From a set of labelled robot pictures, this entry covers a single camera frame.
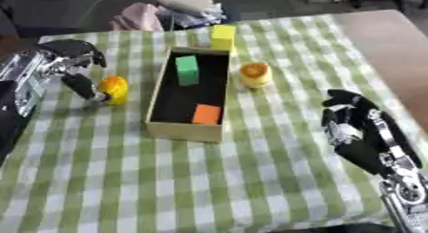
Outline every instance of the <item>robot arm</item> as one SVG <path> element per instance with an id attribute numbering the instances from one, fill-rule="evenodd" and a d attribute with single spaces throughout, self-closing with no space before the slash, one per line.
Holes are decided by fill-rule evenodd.
<path id="1" fill-rule="evenodd" d="M 77 71 L 91 63 L 106 67 L 102 52 L 82 40 L 57 40 L 17 52 L 0 61 L 0 165 L 27 126 L 36 104 L 57 78 L 94 103 L 126 100 L 127 84 L 109 76 L 98 88 Z"/>
<path id="2" fill-rule="evenodd" d="M 382 177 L 381 199 L 402 232 L 428 232 L 428 182 L 394 119 L 362 95 L 329 90 L 322 126 L 341 157 Z"/>

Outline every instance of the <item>wire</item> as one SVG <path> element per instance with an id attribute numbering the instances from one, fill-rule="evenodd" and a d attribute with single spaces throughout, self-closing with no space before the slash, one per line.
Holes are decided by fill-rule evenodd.
<path id="1" fill-rule="evenodd" d="M 75 23 L 75 27 L 79 26 L 83 20 L 86 19 L 86 17 L 89 15 L 89 13 L 91 13 L 91 11 L 94 10 L 94 8 L 96 7 L 96 5 L 98 5 L 100 2 L 102 2 L 104 0 L 97 0 L 95 1 L 90 7 L 89 9 L 87 9 L 85 11 L 85 13 L 77 20 L 77 22 Z"/>

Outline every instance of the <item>yellow cube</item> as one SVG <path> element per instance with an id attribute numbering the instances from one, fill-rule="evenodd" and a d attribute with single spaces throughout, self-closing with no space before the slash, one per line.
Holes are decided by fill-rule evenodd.
<path id="1" fill-rule="evenodd" d="M 216 25 L 211 34 L 211 49 L 231 51 L 235 39 L 235 27 Z"/>

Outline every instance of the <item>open box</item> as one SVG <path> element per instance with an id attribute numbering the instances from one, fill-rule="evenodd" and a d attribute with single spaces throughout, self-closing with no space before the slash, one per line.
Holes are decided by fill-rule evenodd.
<path id="1" fill-rule="evenodd" d="M 180 86 L 175 59 L 195 55 L 199 67 L 199 84 Z M 206 48 L 173 47 L 168 53 L 147 112 L 145 123 L 154 138 L 197 141 L 221 141 L 229 51 Z M 197 104 L 221 107 L 217 125 L 194 124 Z"/>

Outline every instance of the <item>orange cube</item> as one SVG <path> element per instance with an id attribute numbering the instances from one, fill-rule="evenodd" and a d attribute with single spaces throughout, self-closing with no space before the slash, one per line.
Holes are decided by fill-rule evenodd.
<path id="1" fill-rule="evenodd" d="M 217 125 L 220 119 L 221 107 L 198 104 L 192 123 Z"/>

